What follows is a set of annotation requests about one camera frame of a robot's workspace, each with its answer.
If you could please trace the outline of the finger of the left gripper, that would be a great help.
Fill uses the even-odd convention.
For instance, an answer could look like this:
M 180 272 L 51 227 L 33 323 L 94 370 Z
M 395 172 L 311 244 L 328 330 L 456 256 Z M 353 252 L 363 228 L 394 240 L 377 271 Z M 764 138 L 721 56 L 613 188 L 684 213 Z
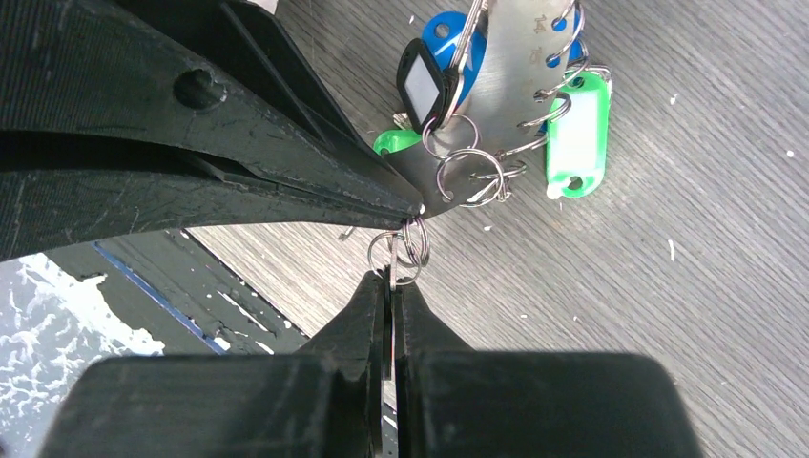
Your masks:
M 154 143 L 92 135 L 1 135 L 1 257 L 164 229 L 324 222 L 388 229 L 402 191 L 304 190 Z
M 249 1 L 5 1 L 1 128 L 174 147 L 380 219 L 421 194 Z

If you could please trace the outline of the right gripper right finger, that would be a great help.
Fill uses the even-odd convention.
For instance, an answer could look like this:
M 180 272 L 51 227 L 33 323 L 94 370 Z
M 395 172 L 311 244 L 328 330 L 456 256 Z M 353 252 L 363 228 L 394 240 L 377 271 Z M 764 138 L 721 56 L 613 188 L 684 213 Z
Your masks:
M 394 293 L 403 457 L 699 457 L 672 378 L 634 353 L 470 347 L 416 285 Z

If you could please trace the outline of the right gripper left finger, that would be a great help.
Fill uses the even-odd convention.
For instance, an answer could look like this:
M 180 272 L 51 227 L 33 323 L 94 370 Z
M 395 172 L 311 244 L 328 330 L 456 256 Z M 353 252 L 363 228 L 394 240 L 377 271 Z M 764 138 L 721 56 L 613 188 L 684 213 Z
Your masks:
M 379 457 L 385 276 L 287 354 L 108 358 L 58 410 L 43 457 Z

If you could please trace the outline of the black key tag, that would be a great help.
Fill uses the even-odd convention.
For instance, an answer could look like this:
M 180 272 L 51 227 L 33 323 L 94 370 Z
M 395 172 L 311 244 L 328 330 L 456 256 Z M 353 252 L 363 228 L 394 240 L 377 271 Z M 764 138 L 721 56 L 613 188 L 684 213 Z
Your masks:
M 412 126 L 418 134 L 446 111 L 446 79 L 433 54 L 421 38 L 404 48 L 397 66 L 396 87 Z

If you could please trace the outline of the numbered metal key ring disc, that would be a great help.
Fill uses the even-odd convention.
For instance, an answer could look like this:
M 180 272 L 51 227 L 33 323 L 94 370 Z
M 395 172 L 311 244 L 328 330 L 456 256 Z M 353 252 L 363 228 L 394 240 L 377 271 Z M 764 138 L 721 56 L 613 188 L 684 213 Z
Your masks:
M 573 30 L 573 9 L 581 12 Z M 437 126 L 429 121 L 421 134 L 412 130 L 405 107 L 394 117 L 395 128 L 378 135 L 374 151 L 423 196 L 419 213 L 397 231 L 379 235 L 390 261 L 380 276 L 391 287 L 409 284 L 406 270 L 419 274 L 430 256 L 425 221 L 456 207 L 475 208 L 509 197 L 510 182 L 526 171 L 525 155 L 547 147 L 548 124 L 570 109 L 561 91 L 588 70 L 590 56 L 581 40 L 585 10 L 581 2 L 472 1 L 449 66 L 446 111 Z M 478 77 L 459 106 L 463 70 L 470 57 L 471 38 L 484 15 L 482 31 L 487 48 Z M 550 25 L 535 32 L 535 19 L 565 18 L 568 28 Z M 569 63 L 573 39 L 582 43 L 583 56 Z M 547 57 L 535 57 L 535 52 Z M 560 57 L 558 67 L 547 60 Z

